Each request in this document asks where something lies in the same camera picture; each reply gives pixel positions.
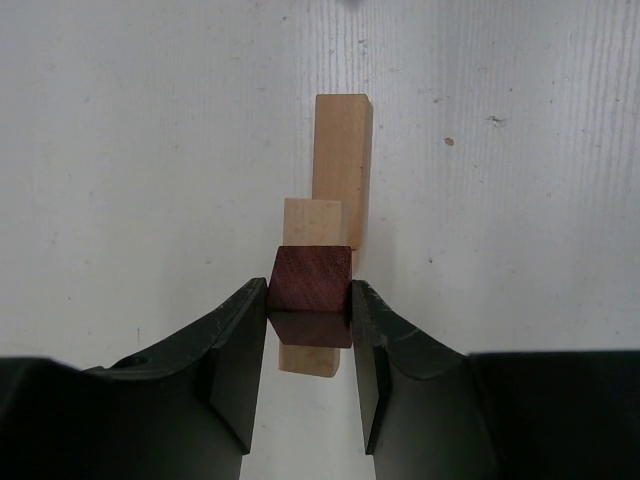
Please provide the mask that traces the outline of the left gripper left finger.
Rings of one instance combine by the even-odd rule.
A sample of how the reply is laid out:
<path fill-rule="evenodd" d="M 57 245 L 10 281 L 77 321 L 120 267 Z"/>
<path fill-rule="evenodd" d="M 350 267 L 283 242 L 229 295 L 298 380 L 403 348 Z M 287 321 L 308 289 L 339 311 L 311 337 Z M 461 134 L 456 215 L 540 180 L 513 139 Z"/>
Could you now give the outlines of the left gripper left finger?
<path fill-rule="evenodd" d="M 5 479 L 236 479 L 250 451 L 264 279 L 111 367 L 1 361 Z"/>

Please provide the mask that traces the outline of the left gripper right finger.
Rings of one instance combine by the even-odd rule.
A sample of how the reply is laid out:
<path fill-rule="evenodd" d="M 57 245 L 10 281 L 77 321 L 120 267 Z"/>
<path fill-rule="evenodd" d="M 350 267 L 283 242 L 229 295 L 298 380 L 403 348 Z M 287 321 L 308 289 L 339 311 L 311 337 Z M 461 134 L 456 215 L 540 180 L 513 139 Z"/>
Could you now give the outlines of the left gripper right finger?
<path fill-rule="evenodd" d="M 380 479 L 635 479 L 635 351 L 464 355 L 352 284 L 365 451 Z"/>

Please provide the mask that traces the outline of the large light wood block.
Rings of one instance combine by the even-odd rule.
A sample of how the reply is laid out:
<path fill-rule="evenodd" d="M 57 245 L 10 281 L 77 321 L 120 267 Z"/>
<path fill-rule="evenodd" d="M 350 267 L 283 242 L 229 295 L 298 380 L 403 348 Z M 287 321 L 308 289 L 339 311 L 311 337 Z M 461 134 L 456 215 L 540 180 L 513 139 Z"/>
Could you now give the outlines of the large light wood block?
<path fill-rule="evenodd" d="M 312 197 L 340 201 L 348 214 L 347 244 L 358 270 L 368 222 L 373 106 L 367 95 L 315 98 Z"/>

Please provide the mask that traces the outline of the reddish brown small block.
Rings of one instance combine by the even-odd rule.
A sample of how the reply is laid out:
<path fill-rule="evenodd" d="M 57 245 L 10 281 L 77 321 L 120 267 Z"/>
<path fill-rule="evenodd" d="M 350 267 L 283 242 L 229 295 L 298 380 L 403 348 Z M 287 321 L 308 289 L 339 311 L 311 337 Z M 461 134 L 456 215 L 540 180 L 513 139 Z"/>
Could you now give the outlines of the reddish brown small block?
<path fill-rule="evenodd" d="M 266 309 L 282 344 L 349 349 L 351 299 L 349 246 L 278 248 Z"/>

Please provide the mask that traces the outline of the thin wood block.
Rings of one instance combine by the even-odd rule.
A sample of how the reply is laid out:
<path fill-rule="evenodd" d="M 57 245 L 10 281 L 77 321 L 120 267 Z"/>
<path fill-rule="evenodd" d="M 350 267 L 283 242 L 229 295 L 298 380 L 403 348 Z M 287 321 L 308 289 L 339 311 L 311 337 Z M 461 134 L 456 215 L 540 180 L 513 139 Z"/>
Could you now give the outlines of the thin wood block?
<path fill-rule="evenodd" d="M 346 245 L 348 206 L 336 200 L 286 198 L 285 246 Z M 279 344 L 279 369 L 284 372 L 332 378 L 340 366 L 340 350 Z"/>

